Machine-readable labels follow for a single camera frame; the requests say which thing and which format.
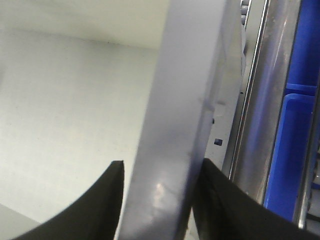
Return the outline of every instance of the gray metal bar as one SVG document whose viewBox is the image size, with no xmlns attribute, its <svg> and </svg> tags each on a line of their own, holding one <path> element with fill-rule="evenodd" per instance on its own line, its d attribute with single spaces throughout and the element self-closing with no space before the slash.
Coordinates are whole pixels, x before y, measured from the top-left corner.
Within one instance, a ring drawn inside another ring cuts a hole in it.
<svg viewBox="0 0 320 240">
<path fill-rule="evenodd" d="M 261 25 L 265 19 L 264 9 L 266 0 L 254 0 L 250 2 L 250 12 L 247 16 L 245 26 L 246 32 L 246 50 L 245 50 L 245 71 L 241 84 L 241 91 L 237 101 L 235 114 L 233 118 L 232 128 L 230 132 L 229 142 L 226 149 L 226 155 L 223 161 L 222 172 L 229 176 L 231 165 L 233 162 L 235 146 L 239 133 L 239 126 L 242 119 L 244 102 L 248 95 L 248 83 L 251 75 L 252 65 L 255 62 L 257 52 L 257 42 L 261 33 Z"/>
<path fill-rule="evenodd" d="M 269 0 L 251 69 L 231 180 L 264 201 L 301 0 Z"/>
<path fill-rule="evenodd" d="M 183 239 L 219 82 L 241 27 L 239 6 L 234 0 L 171 0 L 120 240 Z M 234 61 L 241 74 L 238 37 Z"/>
</svg>

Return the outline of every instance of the white wall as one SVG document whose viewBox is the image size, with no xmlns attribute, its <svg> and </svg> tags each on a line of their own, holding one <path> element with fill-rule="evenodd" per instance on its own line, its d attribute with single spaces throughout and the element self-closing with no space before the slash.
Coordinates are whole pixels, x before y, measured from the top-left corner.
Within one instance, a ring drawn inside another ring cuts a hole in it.
<svg viewBox="0 0 320 240">
<path fill-rule="evenodd" d="M 159 48 L 169 0 L 0 0 L 10 28 Z"/>
<path fill-rule="evenodd" d="M 157 52 L 31 31 L 0 39 L 0 204 L 42 223 L 112 160 L 124 160 L 127 189 Z"/>
<path fill-rule="evenodd" d="M 38 222 L 0 204 L 0 240 L 8 240 L 39 225 Z"/>
</svg>

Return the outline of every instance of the metal rail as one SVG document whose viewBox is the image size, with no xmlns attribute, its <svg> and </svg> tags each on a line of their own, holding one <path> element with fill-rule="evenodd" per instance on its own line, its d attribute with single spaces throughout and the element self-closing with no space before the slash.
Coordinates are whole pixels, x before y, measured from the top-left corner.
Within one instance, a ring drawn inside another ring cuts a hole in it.
<svg viewBox="0 0 320 240">
<path fill-rule="evenodd" d="M 268 0 L 241 112 L 230 179 L 264 201 L 301 0 Z"/>
</svg>

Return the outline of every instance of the square hole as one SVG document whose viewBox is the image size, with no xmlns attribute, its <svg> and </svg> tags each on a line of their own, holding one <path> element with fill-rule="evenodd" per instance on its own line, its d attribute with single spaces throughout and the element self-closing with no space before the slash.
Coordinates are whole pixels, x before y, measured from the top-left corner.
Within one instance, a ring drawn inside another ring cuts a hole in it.
<svg viewBox="0 0 320 240">
<path fill-rule="evenodd" d="M 222 142 L 223 142 L 222 139 L 216 138 L 214 140 L 214 145 L 222 146 Z"/>
</svg>

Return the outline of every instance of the white ceiling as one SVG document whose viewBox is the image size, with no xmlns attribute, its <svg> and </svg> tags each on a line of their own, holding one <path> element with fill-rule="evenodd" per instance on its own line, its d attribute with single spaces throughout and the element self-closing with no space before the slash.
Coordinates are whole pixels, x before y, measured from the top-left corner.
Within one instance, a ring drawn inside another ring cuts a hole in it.
<svg viewBox="0 0 320 240">
<path fill-rule="evenodd" d="M 169 0 L 0 0 L 7 28 L 157 49 Z"/>
</svg>

